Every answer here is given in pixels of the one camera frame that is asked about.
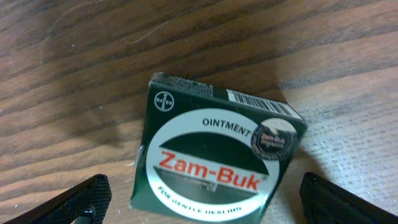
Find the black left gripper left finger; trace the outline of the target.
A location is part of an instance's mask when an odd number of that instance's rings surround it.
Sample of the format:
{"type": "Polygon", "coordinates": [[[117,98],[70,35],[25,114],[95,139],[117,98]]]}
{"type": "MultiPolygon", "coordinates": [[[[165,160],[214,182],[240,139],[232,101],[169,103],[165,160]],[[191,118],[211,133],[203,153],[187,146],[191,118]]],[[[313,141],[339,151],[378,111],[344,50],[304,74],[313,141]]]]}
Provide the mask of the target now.
{"type": "Polygon", "coordinates": [[[96,174],[8,223],[102,224],[111,198],[108,177],[96,174]]]}

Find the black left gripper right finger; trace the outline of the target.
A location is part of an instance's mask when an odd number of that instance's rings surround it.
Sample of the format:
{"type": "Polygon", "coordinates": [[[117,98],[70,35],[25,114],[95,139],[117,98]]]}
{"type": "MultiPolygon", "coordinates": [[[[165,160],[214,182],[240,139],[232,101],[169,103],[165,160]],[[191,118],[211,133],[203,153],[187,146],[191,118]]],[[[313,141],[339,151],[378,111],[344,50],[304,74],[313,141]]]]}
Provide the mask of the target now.
{"type": "Polygon", "coordinates": [[[397,223],[396,215],[313,172],[304,174],[299,194],[305,220],[310,224],[397,223]]]}

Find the green Zam-Buk box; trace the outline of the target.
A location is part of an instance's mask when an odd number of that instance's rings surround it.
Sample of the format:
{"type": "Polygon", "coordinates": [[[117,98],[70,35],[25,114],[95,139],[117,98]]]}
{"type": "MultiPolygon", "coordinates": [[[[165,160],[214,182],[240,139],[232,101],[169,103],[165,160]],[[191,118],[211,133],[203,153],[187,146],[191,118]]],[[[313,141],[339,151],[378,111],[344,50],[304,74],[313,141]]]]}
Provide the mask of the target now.
{"type": "Polygon", "coordinates": [[[129,206],[260,223],[306,129],[285,103],[157,72],[129,206]]]}

